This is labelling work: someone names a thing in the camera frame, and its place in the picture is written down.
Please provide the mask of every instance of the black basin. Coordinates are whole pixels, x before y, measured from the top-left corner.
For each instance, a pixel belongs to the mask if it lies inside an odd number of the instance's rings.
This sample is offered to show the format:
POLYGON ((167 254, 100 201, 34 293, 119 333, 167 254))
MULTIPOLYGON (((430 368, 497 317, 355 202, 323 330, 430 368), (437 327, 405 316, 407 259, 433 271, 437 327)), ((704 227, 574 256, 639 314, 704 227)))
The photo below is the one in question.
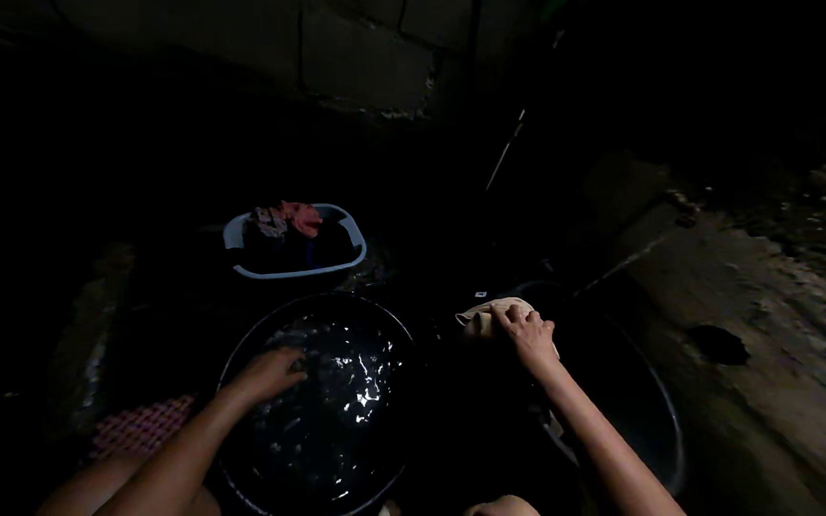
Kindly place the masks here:
POLYGON ((309 378, 242 419, 219 451, 230 491, 261 514, 377 507, 407 463, 413 341, 389 311, 345 294, 297 299, 257 323, 217 388, 258 353, 304 348, 309 378))

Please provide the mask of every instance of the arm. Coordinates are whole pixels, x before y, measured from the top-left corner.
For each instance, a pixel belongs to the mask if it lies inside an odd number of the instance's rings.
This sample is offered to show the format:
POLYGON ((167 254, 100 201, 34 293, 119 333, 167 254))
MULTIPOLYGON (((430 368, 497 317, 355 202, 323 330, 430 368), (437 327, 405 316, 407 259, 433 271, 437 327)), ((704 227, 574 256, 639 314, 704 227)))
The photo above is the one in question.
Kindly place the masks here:
POLYGON ((683 515, 662 483, 560 364, 554 351, 554 323, 543 321, 536 311, 526 317, 518 306, 508 313, 499 307, 492 311, 515 343, 522 364, 575 431, 620 510, 628 516, 683 515))
POLYGON ((288 372, 292 362, 300 357, 300 351, 278 350, 255 358, 145 463, 96 516, 183 514, 235 423, 257 403, 306 378, 304 373, 288 372))

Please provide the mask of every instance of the laundry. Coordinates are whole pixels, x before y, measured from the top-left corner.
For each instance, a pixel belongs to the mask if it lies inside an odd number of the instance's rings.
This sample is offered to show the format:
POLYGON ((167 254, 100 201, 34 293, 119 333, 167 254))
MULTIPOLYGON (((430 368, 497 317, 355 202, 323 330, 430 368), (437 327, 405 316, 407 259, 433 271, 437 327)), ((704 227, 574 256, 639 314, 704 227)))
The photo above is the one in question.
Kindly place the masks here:
MULTIPOLYGON (((501 306, 503 311, 508 311, 512 306, 518 305, 522 307, 522 311, 526 314, 534 311, 534 307, 521 298, 501 298, 493 299, 482 305, 477 305, 469 311, 455 314, 454 318, 458 320, 465 327, 465 337, 492 339, 494 337, 493 314, 490 313, 490 308, 501 306)), ((554 344, 554 353, 556 358, 560 358, 560 352, 557 351, 554 344)))
POLYGON ((279 238, 288 230, 288 223, 309 239, 317 236, 320 223, 324 221, 313 205, 280 201, 279 206, 256 207, 250 216, 250 223, 260 228, 263 235, 279 238))
POLYGON ((355 250, 338 220, 325 220, 314 205, 280 201, 256 207, 241 228, 240 265, 255 274, 308 271, 352 261, 355 250))

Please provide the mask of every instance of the hand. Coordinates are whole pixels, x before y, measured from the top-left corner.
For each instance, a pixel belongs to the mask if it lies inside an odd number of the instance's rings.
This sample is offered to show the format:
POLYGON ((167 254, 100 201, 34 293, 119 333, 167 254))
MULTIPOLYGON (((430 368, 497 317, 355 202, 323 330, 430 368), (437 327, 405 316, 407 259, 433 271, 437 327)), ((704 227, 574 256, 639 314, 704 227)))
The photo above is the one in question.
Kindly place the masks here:
POLYGON ((561 366, 554 347, 553 321, 542 320, 536 311, 526 315, 518 305, 512 305, 508 312, 499 305, 491 305, 489 309, 515 343, 522 364, 534 377, 548 372, 552 366, 561 366))
POLYGON ((229 386, 251 404, 267 401, 307 378, 305 373, 289 371, 300 358, 304 358, 301 350, 286 348, 256 356, 229 386))

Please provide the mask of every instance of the pink cloth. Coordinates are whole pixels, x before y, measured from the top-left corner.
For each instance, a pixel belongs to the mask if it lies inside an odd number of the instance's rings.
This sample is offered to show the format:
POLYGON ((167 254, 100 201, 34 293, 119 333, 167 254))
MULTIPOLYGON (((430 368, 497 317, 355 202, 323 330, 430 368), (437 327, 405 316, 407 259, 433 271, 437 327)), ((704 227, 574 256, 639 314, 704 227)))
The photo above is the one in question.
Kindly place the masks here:
POLYGON ((260 231, 273 238, 281 237, 288 230, 286 222, 309 239, 317 236, 320 223, 324 221, 313 205, 305 203, 279 202, 279 207, 256 207, 252 217, 260 231))
POLYGON ((89 455, 95 459, 119 451, 151 455, 184 425, 194 400, 184 395, 107 416, 95 425, 98 433, 89 455))

